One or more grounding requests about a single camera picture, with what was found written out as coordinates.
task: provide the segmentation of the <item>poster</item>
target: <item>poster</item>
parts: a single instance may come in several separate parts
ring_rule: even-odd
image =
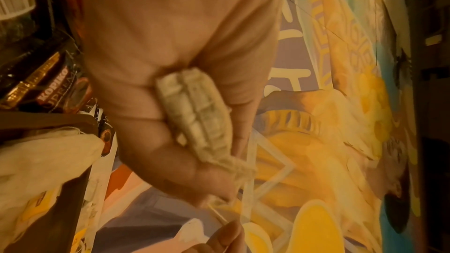
[[[236,219],[251,253],[421,246],[409,32],[384,0],[283,0],[282,13],[244,155],[258,171],[234,206],[192,208],[119,153],[93,253],[180,253]]]

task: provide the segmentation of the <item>painted hand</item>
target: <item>painted hand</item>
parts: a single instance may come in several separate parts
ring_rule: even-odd
[[[182,253],[244,253],[244,250],[244,229],[234,221],[216,231],[206,244],[197,244]]]
[[[117,130],[120,158],[143,180],[195,206],[237,192],[200,163],[165,122],[155,78],[197,66],[232,108],[232,154],[248,139],[275,60],[281,0],[83,0],[85,65]]]

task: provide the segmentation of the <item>painted wall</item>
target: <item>painted wall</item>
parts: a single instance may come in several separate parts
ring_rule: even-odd
[[[221,219],[241,220],[252,253],[413,252],[412,83],[408,64],[395,69],[409,54],[404,29],[384,0],[283,0],[277,61],[245,154],[255,180],[233,207],[199,210],[118,160],[93,253],[179,253]]]

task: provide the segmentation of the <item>human hand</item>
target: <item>human hand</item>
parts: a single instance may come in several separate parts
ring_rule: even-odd
[[[215,82],[239,157],[275,60],[281,0],[83,0],[85,65],[120,158],[152,186],[201,206],[237,192],[224,169],[178,145],[155,79],[197,66]]]
[[[182,253],[243,253],[244,250],[244,229],[234,221],[216,231],[206,244],[197,244]]]

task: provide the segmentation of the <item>gold wrapper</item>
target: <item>gold wrapper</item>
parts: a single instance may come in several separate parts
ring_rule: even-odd
[[[56,52],[24,81],[19,82],[16,87],[0,100],[0,109],[10,110],[15,108],[28,91],[34,89],[59,60],[60,53]]]

